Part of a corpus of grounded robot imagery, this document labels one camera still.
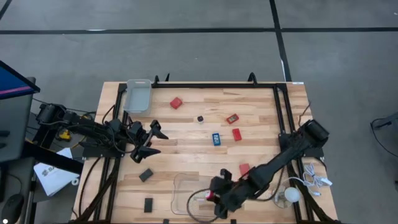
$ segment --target blue block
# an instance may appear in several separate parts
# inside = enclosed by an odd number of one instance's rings
[[[218,133],[213,134],[213,144],[214,144],[214,146],[221,145],[221,139],[220,139],[220,135]]]

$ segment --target gray floor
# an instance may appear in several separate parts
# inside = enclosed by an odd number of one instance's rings
[[[278,0],[277,8],[282,27],[398,27],[393,0]],[[2,30],[272,26],[261,0],[13,0],[0,21]],[[292,79],[305,82],[314,117],[331,132],[325,154],[340,220],[396,223],[398,160],[377,145],[369,122],[398,111],[398,32],[283,36]],[[169,72],[180,81],[238,81],[250,72],[284,80],[273,33],[0,35],[0,59],[37,78],[36,98],[82,110],[96,109],[105,81]],[[377,134],[398,154],[390,127]],[[36,223],[67,221],[75,192],[40,202]]]

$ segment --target gray plastic tray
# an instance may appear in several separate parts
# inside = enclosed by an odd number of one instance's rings
[[[150,80],[128,80],[127,98],[123,109],[131,116],[150,114],[152,101],[152,83]]]

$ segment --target small red box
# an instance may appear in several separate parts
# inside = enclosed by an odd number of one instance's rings
[[[239,119],[239,117],[234,114],[232,116],[230,116],[229,118],[226,119],[226,122],[228,122],[228,124],[232,124],[233,122],[237,121]]]
[[[174,100],[170,102],[170,105],[174,109],[177,109],[179,106],[181,106],[181,104],[182,104],[182,101],[178,97],[174,98]]]
[[[241,132],[239,131],[239,128],[232,129],[232,133],[234,134],[235,141],[242,140]]]
[[[241,164],[239,165],[239,170],[241,171],[241,175],[244,175],[250,170],[249,164]]]

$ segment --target white cable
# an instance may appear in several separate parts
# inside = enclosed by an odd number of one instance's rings
[[[310,178],[312,178],[312,182],[308,181],[308,179],[307,179],[308,176]],[[312,191],[310,187],[317,186],[318,189],[320,189],[322,186],[331,186],[332,185],[330,180],[328,180],[326,177],[320,177],[320,176],[315,175],[313,163],[311,163],[310,165],[304,166],[303,180],[298,177],[289,177],[286,180],[289,180],[289,179],[295,179],[295,180],[301,181],[301,183],[303,183],[303,185],[307,187],[308,191],[312,195],[315,195],[315,196],[320,196],[321,193],[317,192],[317,191]]]

